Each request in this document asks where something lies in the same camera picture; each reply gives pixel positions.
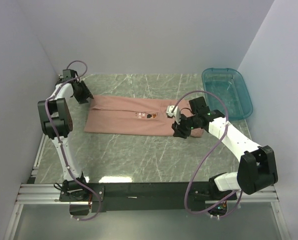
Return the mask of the pink printed t shirt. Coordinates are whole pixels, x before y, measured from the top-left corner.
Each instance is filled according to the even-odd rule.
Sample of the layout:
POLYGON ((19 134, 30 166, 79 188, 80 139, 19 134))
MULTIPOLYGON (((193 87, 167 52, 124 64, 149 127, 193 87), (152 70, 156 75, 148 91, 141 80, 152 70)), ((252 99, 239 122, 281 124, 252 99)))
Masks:
POLYGON ((168 106, 175 99, 95 95, 84 127, 87 133, 171 137, 174 123, 168 106))

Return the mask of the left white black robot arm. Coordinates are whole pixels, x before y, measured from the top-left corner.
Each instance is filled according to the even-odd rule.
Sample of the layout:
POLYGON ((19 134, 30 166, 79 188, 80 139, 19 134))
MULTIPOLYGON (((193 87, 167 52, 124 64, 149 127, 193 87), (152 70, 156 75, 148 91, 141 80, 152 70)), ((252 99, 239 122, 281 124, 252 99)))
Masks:
POLYGON ((37 108, 42 131, 54 144, 63 170, 63 183, 54 186, 63 194, 71 193, 77 201, 83 201, 88 197, 89 189, 70 149, 69 134, 73 131, 73 120, 67 105, 70 98, 79 104, 86 104, 93 96, 77 71, 67 68, 62 71, 54 92, 46 100, 39 101, 37 108))

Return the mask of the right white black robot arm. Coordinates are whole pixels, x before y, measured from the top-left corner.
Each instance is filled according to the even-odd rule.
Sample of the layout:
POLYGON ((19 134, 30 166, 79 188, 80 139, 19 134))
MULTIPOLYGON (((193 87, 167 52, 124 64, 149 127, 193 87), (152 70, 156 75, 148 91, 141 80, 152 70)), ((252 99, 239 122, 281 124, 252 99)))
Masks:
POLYGON ((278 182, 274 150, 253 142, 229 121, 219 110, 210 110, 203 97, 189 101, 190 117, 182 114, 178 106, 167 107, 166 114, 174 118, 173 136, 187 138, 192 130, 202 129, 221 141, 239 162, 237 172, 222 173, 210 178, 208 194, 218 200, 226 191, 242 190, 251 195, 278 182))

